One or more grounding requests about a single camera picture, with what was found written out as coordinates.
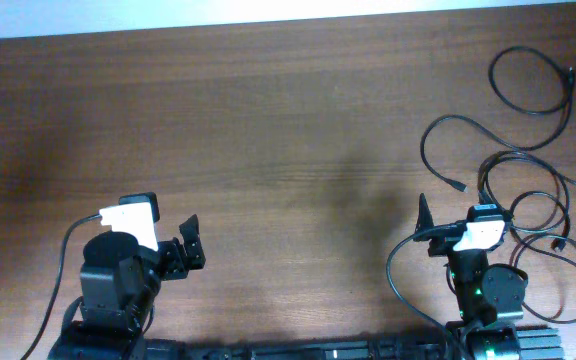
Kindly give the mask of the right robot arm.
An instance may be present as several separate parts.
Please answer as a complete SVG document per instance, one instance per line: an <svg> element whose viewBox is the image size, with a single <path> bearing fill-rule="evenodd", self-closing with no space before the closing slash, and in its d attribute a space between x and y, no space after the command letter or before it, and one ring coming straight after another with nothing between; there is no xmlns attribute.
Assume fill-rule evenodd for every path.
<svg viewBox="0 0 576 360"><path fill-rule="evenodd" d="M491 264L488 254L503 244L509 217L494 204L472 206L464 220L436 225L426 197L419 196L416 230L428 255L448 260L460 320L446 324L459 348L474 359L519 359L514 322L523 317L527 274L511 265Z"/></svg>

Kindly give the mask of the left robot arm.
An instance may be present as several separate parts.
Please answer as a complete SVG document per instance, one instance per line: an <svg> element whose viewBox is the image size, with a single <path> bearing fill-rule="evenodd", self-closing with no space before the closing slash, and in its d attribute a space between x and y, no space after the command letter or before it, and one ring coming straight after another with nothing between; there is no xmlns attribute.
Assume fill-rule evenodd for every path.
<svg viewBox="0 0 576 360"><path fill-rule="evenodd" d="M154 300L161 283L181 280L204 267L199 219L179 225L180 238L152 250L127 232L107 231L83 250L82 295L68 307L50 359L140 360L182 359L172 341L147 340Z"/></svg>

